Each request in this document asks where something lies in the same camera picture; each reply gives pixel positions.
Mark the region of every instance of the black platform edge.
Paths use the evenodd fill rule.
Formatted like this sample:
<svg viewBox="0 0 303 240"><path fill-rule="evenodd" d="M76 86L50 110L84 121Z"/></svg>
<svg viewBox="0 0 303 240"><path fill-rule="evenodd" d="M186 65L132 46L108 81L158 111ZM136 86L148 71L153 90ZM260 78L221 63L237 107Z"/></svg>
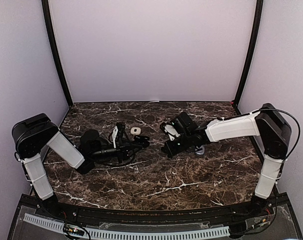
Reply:
<svg viewBox="0 0 303 240"><path fill-rule="evenodd" d="M235 99L233 100L233 103L236 104L236 106L238 106L238 104L240 103L240 100L242 98L242 94L243 94L243 91L245 88L248 73L251 68L254 51L255 51L255 46L256 46L256 41L257 41L257 36L258 36L258 31L259 31L260 23L261 23L261 17L262 17L262 12L263 12L263 3L264 3L264 0L256 1L255 16L253 19L248 51L247 51L245 63L243 66L242 74L240 77L238 89L237 89L237 92L235 95Z"/></svg>
<svg viewBox="0 0 303 240"><path fill-rule="evenodd" d="M47 29L47 35L48 35L48 39L49 39L52 57L55 62L57 74L59 77L59 81L60 81L63 93L65 95L67 104L69 107L71 107L73 105L73 100L72 100L71 93L68 89L67 81L66 81L62 63L61 63L61 59L60 59L60 56L58 53L49 2L48 2L48 0L41 0L41 3L42 3L43 17L45 20L45 25L46 25L46 29Z"/></svg>
<svg viewBox="0 0 303 240"><path fill-rule="evenodd" d="M275 207L275 200L275 196L272 196L270 199L268 199L268 203L271 204L268 209L272 212L272 214L273 207ZM121 223L128 225L176 225L205 222L210 222L211 226L234 226L243 224L246 219L251 218L251 216L235 216L232 214L234 211L238 212L241 209L247 209L249 204L249 202L244 202L227 206L175 211L112 210L82 207L66 203L59 203L59 207L66 213L67 219L69 219L69 221L75 222L83 227L87 225L99 226L100 223ZM303 239L299 224L297 222L292 204L287 196L287 193L281 193L277 196L277 205L280 206L284 204L288 205L290 215L292 216L299 239ZM40 207L38 199L36 197L22 194L16 208L14 218L12 220L7 240L11 240L13 237L18 215L22 206L35 209L36 214L38 215L50 217Z"/></svg>

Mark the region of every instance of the lavender wall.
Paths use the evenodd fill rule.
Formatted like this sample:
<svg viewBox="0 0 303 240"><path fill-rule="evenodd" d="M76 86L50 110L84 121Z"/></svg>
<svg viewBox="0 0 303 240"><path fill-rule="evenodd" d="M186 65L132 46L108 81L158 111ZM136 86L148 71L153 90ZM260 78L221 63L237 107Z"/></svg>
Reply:
<svg viewBox="0 0 303 240"><path fill-rule="evenodd" d="M240 110L251 111L267 102L292 113L301 124L301 140L285 164L278 188L288 193L303 232L303 0L264 3ZM290 123L294 142L297 129Z"/></svg>
<svg viewBox="0 0 303 240"><path fill-rule="evenodd" d="M233 100L256 1L49 2L75 102Z"/></svg>
<svg viewBox="0 0 303 240"><path fill-rule="evenodd" d="M0 0L0 240L29 192L14 159L15 123L46 113L59 124L68 110L55 69L40 0Z"/></svg>

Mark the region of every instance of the brown marble table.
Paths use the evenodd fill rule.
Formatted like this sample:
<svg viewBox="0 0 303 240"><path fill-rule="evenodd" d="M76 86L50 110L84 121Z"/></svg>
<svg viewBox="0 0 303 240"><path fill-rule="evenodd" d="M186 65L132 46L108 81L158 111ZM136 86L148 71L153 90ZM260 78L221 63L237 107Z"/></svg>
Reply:
<svg viewBox="0 0 303 240"><path fill-rule="evenodd" d="M96 165L80 175L50 151L44 165L60 202L115 210L186 210L249 201L259 178L261 162L247 137L206 146L204 157L180 153L168 159L160 148L168 139L160 124L186 111L203 123L231 117L228 102L106 102L76 103L61 130L74 143L89 129L107 137L116 122L126 131L140 127L150 146L123 167Z"/></svg>

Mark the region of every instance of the white plastic strip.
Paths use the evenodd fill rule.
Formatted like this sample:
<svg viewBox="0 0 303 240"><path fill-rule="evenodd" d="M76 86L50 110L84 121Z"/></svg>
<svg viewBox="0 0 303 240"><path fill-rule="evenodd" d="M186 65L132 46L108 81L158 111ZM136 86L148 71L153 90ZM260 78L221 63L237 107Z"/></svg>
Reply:
<svg viewBox="0 0 303 240"><path fill-rule="evenodd" d="M40 216L25 213L24 221L43 229L47 229L56 233L63 234L64 223L42 218ZM86 227L91 239L93 240L206 240L230 235L229 227L217 227L212 229L196 230L196 231L180 231L180 232L123 232L123 231L107 231Z"/></svg>

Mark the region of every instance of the cable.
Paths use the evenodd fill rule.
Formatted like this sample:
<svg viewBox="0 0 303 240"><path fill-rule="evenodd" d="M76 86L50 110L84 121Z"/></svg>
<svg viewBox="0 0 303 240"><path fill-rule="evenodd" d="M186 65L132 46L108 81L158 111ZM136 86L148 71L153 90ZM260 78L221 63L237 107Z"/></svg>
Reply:
<svg viewBox="0 0 303 240"><path fill-rule="evenodd" d="M69 223L69 224L71 224L71 225L75 225L75 226L79 227L80 229L82 229L82 230L88 235L88 240L91 240L91 239L92 239L90 233L89 233L84 227L80 226L79 224L77 224L77 223L75 223L75 222L68 221L68 220L67 220L66 214L65 214L66 219L62 219L62 218L60 218L60 217L58 217L58 216L54 216L53 214L51 214L51 213L45 208L45 206L43 205L43 201L42 201L42 200L40 199L40 197L38 196L38 194L37 194L37 192L36 192L34 186L33 186L32 188L33 188L33 191L34 191L34 193L35 193L35 196L36 196L36 198L37 198L37 200L38 200L40 206L42 207L42 209L43 209L49 216L51 216L51 217L54 218L54 219L63 221L63 222L64 222L64 225L65 225L66 223Z"/></svg>
<svg viewBox="0 0 303 240"><path fill-rule="evenodd" d="M257 109L255 111L253 111L252 113L257 113L257 112L264 112L264 111L274 111L274 112L279 112L279 113L283 113L283 114L286 114L287 116L291 117L297 124L297 128L298 128L298 135L297 135L297 140L295 142L295 144L292 146L292 149L290 150L290 152L287 154L287 156L283 159L283 160L286 160L288 159L288 157L292 154L292 152L294 151L294 149L296 148L297 144L298 144L298 141L301 137L301 126L300 126L300 123L298 122L298 120L293 116L291 115L289 112L286 112L284 110L280 110L280 109L276 109L276 108L264 108L264 109Z"/></svg>
<svg viewBox="0 0 303 240"><path fill-rule="evenodd" d="M63 213L63 215L65 216L65 220L67 220L67 215L66 215L66 213L64 212L64 211L62 211L62 213ZM66 222L64 222L64 225L63 225L65 228L67 227L67 223ZM67 232L64 232L65 234L64 234L64 236L65 236L65 238L67 238L67 239L69 239L69 240L74 240L75 238L73 237L73 236L71 236L70 234L69 234L69 232L67 231Z"/></svg>
<svg viewBox="0 0 303 240"><path fill-rule="evenodd" d="M111 135L112 135L113 132L111 132L108 136L108 140L111 142L110 138L111 138ZM125 162L125 163L122 163L122 164L113 164L113 163L106 163L106 162L109 162L111 160L111 158L108 158L107 160L104 160L104 161L100 161L100 162L97 162L96 160L94 160L92 157L89 157L89 156L86 156L87 159L91 160L92 162L95 162L97 164L100 164L100 165L103 165L103 166L108 166L108 167L124 167L124 166L127 166L131 163L134 162L135 160L135 157L136 157L136 153L138 151L135 151L135 148L133 148L133 144L130 140L130 138L128 137L127 133L124 131L124 135L126 137L126 140L128 141L129 143L129 146L132 148L132 154L129 156L129 158L131 158L129 161Z"/></svg>
<svg viewBox="0 0 303 240"><path fill-rule="evenodd" d="M271 220L272 219L271 212L268 210L268 208L266 208L265 211L268 213L268 218Z"/></svg>
<svg viewBox="0 0 303 240"><path fill-rule="evenodd" d="M256 229L256 226L262 224L262 223L259 222L259 223L256 223L256 224L253 225L254 228L251 227L251 228L248 228L248 229L246 229L246 230L244 230L244 231L241 231L241 232L230 232L230 235L254 235L254 234L260 234L260 233L266 231L266 230L272 225L272 223L273 223L274 220L276 219L276 216L277 216L277 197L275 196L275 214L274 214L273 219L272 219L272 220L270 221L270 223L267 225L267 227L265 227L265 228L264 228L263 230L261 230L261 231L249 232L249 231L251 231L251 230Z"/></svg>

